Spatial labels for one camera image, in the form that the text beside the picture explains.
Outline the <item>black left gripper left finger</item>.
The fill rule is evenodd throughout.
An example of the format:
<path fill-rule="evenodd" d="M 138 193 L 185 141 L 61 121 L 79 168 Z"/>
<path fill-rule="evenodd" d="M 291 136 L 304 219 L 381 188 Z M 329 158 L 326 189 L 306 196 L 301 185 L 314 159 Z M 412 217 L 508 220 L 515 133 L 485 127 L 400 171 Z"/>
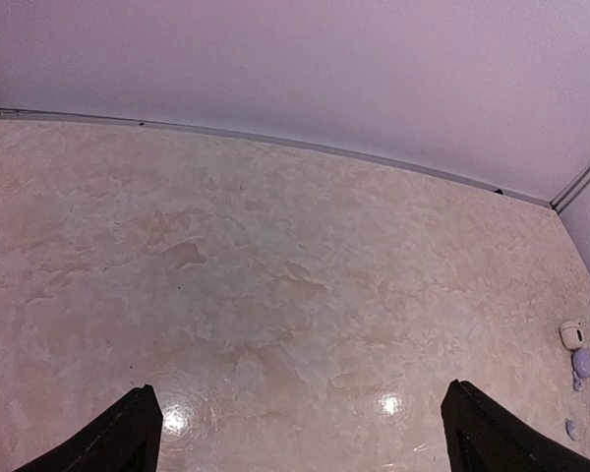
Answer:
<path fill-rule="evenodd" d="M 154 471 L 162 425 L 153 387 L 134 387 L 71 438 L 19 470 Z"/>

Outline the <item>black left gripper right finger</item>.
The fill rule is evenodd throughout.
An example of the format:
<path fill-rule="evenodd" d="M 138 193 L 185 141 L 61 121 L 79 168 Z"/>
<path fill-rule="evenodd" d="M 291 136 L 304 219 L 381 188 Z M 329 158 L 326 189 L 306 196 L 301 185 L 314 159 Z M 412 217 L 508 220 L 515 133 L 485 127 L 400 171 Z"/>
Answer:
<path fill-rule="evenodd" d="M 452 471 L 588 471 L 590 460 L 530 428 L 468 381 L 441 405 Z"/>

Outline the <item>white earbud charging case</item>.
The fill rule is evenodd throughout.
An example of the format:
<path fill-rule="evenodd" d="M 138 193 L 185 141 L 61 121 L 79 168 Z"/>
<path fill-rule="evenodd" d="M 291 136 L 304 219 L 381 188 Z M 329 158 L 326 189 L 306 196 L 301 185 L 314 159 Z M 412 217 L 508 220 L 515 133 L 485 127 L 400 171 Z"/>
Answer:
<path fill-rule="evenodd" d="M 582 348 L 585 344 L 582 323 L 579 321 L 564 322 L 560 326 L 560 339 L 568 350 L 574 351 Z"/>

